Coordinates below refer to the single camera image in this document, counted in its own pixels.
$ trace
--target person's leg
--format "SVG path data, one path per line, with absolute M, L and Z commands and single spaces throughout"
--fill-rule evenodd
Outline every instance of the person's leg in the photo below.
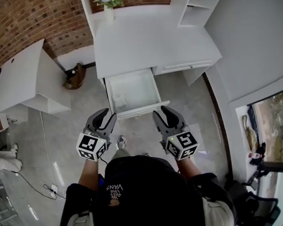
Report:
M 120 157 L 126 157 L 126 156 L 131 156 L 128 151 L 126 150 L 126 146 L 127 146 L 127 140 L 124 136 L 119 136 L 118 140 L 117 140 L 117 147 L 118 150 L 117 152 L 114 154 L 114 156 L 112 157 L 111 160 L 115 159 L 115 158 L 120 158 Z
M 126 156 L 131 156 L 126 149 L 118 149 L 111 160 L 115 158 L 126 157 Z
M 22 162 L 18 159 L 4 159 L 0 158 L 0 170 L 19 172 L 22 167 Z
M 0 170 L 19 172 L 22 167 L 22 162 L 16 159 L 18 145 L 14 144 L 10 151 L 0 151 Z
M 18 152 L 18 145 L 14 144 L 10 151 L 0 151 L 0 158 L 15 159 Z

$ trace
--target power outlet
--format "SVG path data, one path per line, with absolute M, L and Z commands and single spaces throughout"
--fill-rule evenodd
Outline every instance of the power outlet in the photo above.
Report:
M 56 193 L 58 193 L 58 187 L 57 187 L 57 186 L 54 186 L 54 185 L 52 184 L 52 185 L 51 185 L 51 189 L 52 189 L 53 191 L 55 191 Z M 56 198 L 56 195 L 55 195 L 53 192 L 51 192 L 50 194 L 51 194 L 51 196 L 52 196 L 53 198 Z

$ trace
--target open drawer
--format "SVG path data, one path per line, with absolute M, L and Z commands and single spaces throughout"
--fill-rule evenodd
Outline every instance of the open drawer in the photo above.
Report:
M 161 102 L 150 68 L 105 78 L 112 113 L 118 119 L 131 118 L 159 110 Z

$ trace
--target wire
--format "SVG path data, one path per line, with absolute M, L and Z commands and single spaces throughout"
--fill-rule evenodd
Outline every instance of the wire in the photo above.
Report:
M 55 182 L 55 186 L 57 186 L 56 185 L 55 173 L 53 172 L 52 165 L 51 165 L 51 162 L 50 162 L 50 159 L 49 159 L 49 154 L 48 154 L 48 151 L 47 151 L 47 144 L 46 144 L 46 137 L 45 137 L 45 130 L 44 130 L 44 122 L 43 122 L 42 112 L 41 111 L 39 111 L 39 112 L 40 112 L 40 117 L 41 117 L 41 121 L 42 121 L 42 128 L 43 128 L 43 135 L 44 135 L 44 142 L 45 142 L 45 149 L 46 149 L 46 153 L 47 153 L 47 159 L 48 159 L 51 171 L 52 171 L 52 175 L 53 175 L 53 180 Z
M 53 191 L 51 188 L 49 188 L 47 184 L 44 184 L 43 187 L 44 187 L 45 189 L 51 191 L 52 193 L 54 193 L 54 195 L 56 196 L 56 198 L 57 198 L 57 196 L 59 196 L 59 197 L 61 197 L 61 198 L 66 199 L 65 197 L 63 197 L 63 196 L 57 194 L 57 192 L 55 192 L 55 191 Z
M 106 163 L 107 165 L 108 165 L 108 163 L 105 161 L 105 160 L 103 160 L 102 158 L 100 158 L 104 163 Z
M 13 172 L 13 173 L 15 173 L 15 174 L 17 173 L 17 174 L 19 174 L 21 177 L 23 177 L 22 174 L 19 173 L 19 172 L 15 172 L 15 171 L 11 171 L 11 172 Z M 48 197 L 48 196 L 46 196 L 46 195 L 40 193 L 37 189 L 35 189 L 35 188 L 26 180 L 25 177 L 23 177 L 23 179 L 24 179 L 24 180 L 28 183 L 28 185 L 29 185 L 33 190 L 35 190 L 37 193 L 39 193 L 39 194 L 41 194 L 42 196 L 44 196 L 44 197 L 46 197 L 46 198 L 49 198 L 49 199 L 51 199 L 51 200 L 57 200 L 57 196 L 56 196 L 56 198 L 50 198 L 50 197 Z

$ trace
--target shoe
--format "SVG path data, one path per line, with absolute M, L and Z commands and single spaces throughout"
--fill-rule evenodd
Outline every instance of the shoe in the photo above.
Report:
M 15 150 L 16 157 L 17 157 L 17 153 L 18 153 L 18 144 L 17 144 L 17 143 L 15 143 L 15 144 L 13 145 L 13 148 L 12 148 L 12 149 L 14 149 L 14 150 Z
M 144 153 L 142 154 L 143 156 L 148 156 L 148 157 L 152 157 L 149 153 Z
M 124 136 L 119 136 L 117 139 L 117 147 L 119 149 L 126 149 L 127 140 Z

